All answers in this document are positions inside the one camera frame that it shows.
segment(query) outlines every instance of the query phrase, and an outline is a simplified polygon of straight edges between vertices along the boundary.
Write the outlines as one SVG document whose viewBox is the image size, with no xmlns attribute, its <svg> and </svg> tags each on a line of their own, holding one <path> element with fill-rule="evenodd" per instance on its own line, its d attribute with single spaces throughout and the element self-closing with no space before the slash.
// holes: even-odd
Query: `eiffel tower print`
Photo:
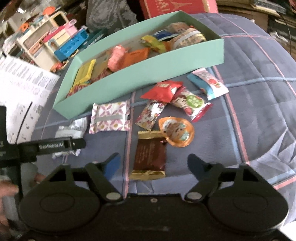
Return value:
<svg viewBox="0 0 296 241">
<path fill-rule="evenodd" d="M 170 2 L 170 3 L 174 5 L 174 9 L 172 10 L 172 12 L 177 11 L 177 9 L 180 7 L 192 4 L 192 3 L 178 3 L 178 2 Z"/>
</svg>

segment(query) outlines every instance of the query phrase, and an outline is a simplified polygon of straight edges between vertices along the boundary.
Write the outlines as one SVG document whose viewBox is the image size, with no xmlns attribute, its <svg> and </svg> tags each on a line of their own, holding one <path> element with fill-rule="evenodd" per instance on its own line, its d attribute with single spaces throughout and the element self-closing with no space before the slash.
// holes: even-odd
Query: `white crumpled wrapper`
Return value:
<svg viewBox="0 0 296 241">
<path fill-rule="evenodd" d="M 87 118 L 81 118 L 78 120 L 74 120 L 71 122 L 69 126 L 59 126 L 59 129 L 56 132 L 55 138 L 60 137 L 72 137 L 73 139 L 83 138 L 87 129 Z M 56 159 L 60 156 L 67 156 L 73 154 L 75 156 L 79 156 L 81 149 L 71 150 L 71 151 L 63 151 L 53 153 L 52 159 Z"/>
</svg>

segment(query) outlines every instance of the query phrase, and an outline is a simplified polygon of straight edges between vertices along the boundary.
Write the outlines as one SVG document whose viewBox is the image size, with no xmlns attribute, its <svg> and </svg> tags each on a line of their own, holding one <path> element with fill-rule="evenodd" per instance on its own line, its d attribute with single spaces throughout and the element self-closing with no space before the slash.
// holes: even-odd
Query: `candy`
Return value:
<svg viewBox="0 0 296 241">
<path fill-rule="evenodd" d="M 172 23 L 169 26 L 167 26 L 167 30 L 169 32 L 179 33 L 179 34 L 185 32 L 189 28 L 190 27 L 184 22 Z"/>
<path fill-rule="evenodd" d="M 158 41 L 164 41 L 166 39 L 174 38 L 178 36 L 178 34 L 172 34 L 169 31 L 163 29 L 152 34 L 152 36 L 155 37 Z"/>
<path fill-rule="evenodd" d="M 120 66 L 122 65 L 123 57 L 127 49 L 121 45 L 117 45 L 112 49 L 111 56 L 108 60 L 108 68 L 112 72 L 116 72 L 120 70 Z"/>
<path fill-rule="evenodd" d="M 198 121 L 212 106 L 210 102 L 205 103 L 202 98 L 192 94 L 184 86 L 177 90 L 170 104 L 182 108 L 192 122 Z"/>
<path fill-rule="evenodd" d="M 194 138 L 193 125 L 183 118 L 165 117 L 158 121 L 168 143 L 174 147 L 188 146 Z"/>
<path fill-rule="evenodd" d="M 123 59 L 123 64 L 120 69 L 129 67 L 133 64 L 141 62 L 148 58 L 150 48 L 139 49 L 130 53 L 126 53 Z"/>
<path fill-rule="evenodd" d="M 136 125 L 150 131 L 166 105 L 164 102 L 149 100 L 141 115 L 137 118 Z"/>
<path fill-rule="evenodd" d="M 129 131 L 130 102 L 116 102 L 109 104 L 94 104 L 91 113 L 89 133 L 99 131 Z"/>
<path fill-rule="evenodd" d="M 169 42 L 171 45 L 171 49 L 175 50 L 178 48 L 190 46 L 204 41 L 206 41 L 206 39 L 201 32 L 194 28 L 189 28 Z"/>
<path fill-rule="evenodd" d="M 151 48 L 157 53 L 165 53 L 170 51 L 170 44 L 168 42 L 159 42 L 155 37 L 150 35 L 142 37 L 140 43 L 142 43 L 146 47 Z"/>
<path fill-rule="evenodd" d="M 79 85 L 76 85 L 76 86 L 73 86 L 69 93 L 67 94 L 66 98 L 68 98 L 69 96 L 71 95 L 74 95 L 75 93 L 77 93 L 78 91 L 82 90 L 83 88 L 89 86 L 90 84 L 89 83 L 82 83 L 82 84 L 79 84 Z"/>
<path fill-rule="evenodd" d="M 73 86 L 85 83 L 86 81 L 90 80 L 95 63 L 96 60 L 93 59 L 79 68 Z"/>
<path fill-rule="evenodd" d="M 170 103 L 177 89 L 182 85 L 182 81 L 166 80 L 159 82 L 151 90 L 142 95 L 141 98 Z"/>
<path fill-rule="evenodd" d="M 187 75 L 187 78 L 207 95 L 208 100 L 229 93 L 228 88 L 211 75 L 205 68 L 192 71 L 192 74 Z"/>
<path fill-rule="evenodd" d="M 165 177 L 166 139 L 161 131 L 139 131 L 131 180 L 155 180 Z"/>
</svg>

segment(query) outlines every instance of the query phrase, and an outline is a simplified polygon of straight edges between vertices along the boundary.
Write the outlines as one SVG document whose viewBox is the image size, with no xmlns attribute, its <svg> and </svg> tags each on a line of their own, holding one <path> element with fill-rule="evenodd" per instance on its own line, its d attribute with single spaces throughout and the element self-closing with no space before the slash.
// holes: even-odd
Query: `mint green box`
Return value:
<svg viewBox="0 0 296 241">
<path fill-rule="evenodd" d="M 132 38 L 140 38 L 148 32 L 160 30 L 171 23 L 185 22 L 195 26 L 207 41 L 159 54 L 115 72 L 66 98 L 73 85 L 78 69 L 99 53 Z M 224 63 L 224 40 L 207 26 L 183 11 L 172 12 L 145 20 L 124 28 L 98 41 L 77 54 L 60 86 L 53 108 L 67 119 L 91 110 L 94 103 L 110 103 L 112 100 L 201 67 Z"/>
</svg>

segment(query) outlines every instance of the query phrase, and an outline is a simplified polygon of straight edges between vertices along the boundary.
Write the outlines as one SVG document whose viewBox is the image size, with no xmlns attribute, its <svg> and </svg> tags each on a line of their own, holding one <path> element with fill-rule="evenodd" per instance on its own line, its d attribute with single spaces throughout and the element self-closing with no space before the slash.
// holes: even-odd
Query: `red box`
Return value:
<svg viewBox="0 0 296 241">
<path fill-rule="evenodd" d="M 165 13 L 184 11 L 188 14 L 218 13 L 216 0 L 139 0 L 145 19 Z"/>
</svg>

